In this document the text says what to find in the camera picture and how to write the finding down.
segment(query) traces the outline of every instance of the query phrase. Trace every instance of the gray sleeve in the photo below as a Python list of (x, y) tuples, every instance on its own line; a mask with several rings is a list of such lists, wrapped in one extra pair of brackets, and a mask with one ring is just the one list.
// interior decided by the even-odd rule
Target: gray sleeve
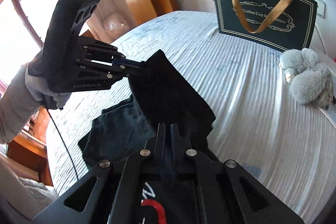
[(0, 143), (11, 142), (41, 106), (26, 87), (26, 68), (21, 66), (0, 101)]

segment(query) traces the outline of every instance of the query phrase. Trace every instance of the black gift bag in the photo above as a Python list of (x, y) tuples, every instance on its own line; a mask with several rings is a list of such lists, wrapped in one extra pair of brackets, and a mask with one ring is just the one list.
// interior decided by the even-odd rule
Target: black gift bag
[(219, 32), (281, 52), (309, 47), (315, 0), (215, 0)]

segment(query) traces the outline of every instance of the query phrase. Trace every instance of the black cable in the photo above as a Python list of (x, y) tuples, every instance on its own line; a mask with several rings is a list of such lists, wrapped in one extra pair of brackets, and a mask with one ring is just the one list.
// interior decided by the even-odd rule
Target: black cable
[(66, 144), (65, 144), (65, 142), (64, 142), (64, 140), (63, 140), (63, 138), (62, 138), (62, 135), (61, 135), (61, 133), (59, 132), (58, 127), (57, 127), (57, 125), (56, 125), (54, 119), (52, 118), (52, 116), (51, 116), (51, 114), (50, 114), (50, 112), (49, 112), (49, 110), (48, 110), (48, 108), (47, 108), (46, 100), (45, 100), (43, 94), (42, 94), (42, 98), (43, 98), (43, 103), (44, 103), (45, 109), (47, 110), (47, 112), (48, 112), (48, 114), (49, 114), (49, 117), (50, 117), (50, 119), (52, 120), (52, 122), (53, 122), (53, 124), (54, 124), (54, 126), (55, 126), (55, 128), (56, 128), (56, 130), (57, 130), (57, 132), (58, 132), (58, 134), (59, 134), (59, 136), (60, 136), (60, 138), (61, 138), (61, 140), (62, 140), (62, 143), (63, 143), (65, 149), (66, 149), (67, 152), (68, 152), (69, 158), (70, 158), (70, 160), (71, 160), (71, 163), (72, 163), (73, 169), (74, 169), (74, 171), (75, 171), (75, 173), (76, 173), (76, 178), (77, 178), (77, 181), (78, 181), (79, 179), (78, 179), (78, 174), (77, 174), (77, 170), (76, 170), (74, 161), (72, 160), (72, 157), (71, 157), (71, 155), (70, 155), (70, 152), (69, 152), (69, 150), (68, 150), (68, 148), (67, 148), (67, 146), (66, 146)]

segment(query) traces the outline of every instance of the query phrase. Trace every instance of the gold ribbon handle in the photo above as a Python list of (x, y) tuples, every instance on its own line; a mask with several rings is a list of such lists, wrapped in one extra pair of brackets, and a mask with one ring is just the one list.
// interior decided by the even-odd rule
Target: gold ribbon handle
[(279, 0), (279, 2), (274, 6), (274, 8), (268, 13), (263, 22), (260, 24), (258, 29), (253, 30), (250, 25), (248, 25), (245, 17), (245, 13), (243, 12), (242, 6), (239, 0), (232, 0), (232, 6), (236, 10), (236, 15), (242, 24), (242, 26), (250, 33), (259, 33), (265, 30), (268, 25), (271, 25), (282, 13), (286, 10), (286, 8), (292, 3), (293, 0)]

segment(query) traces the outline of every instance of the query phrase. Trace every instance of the wooden cabinet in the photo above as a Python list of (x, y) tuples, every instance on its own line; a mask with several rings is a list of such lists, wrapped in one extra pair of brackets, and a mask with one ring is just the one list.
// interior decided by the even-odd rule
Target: wooden cabinet
[(39, 173), (39, 182), (53, 186), (48, 164), (46, 129), (50, 117), (41, 107), (35, 119), (31, 119), (29, 133), (22, 131), (8, 144), (7, 156), (15, 162)]

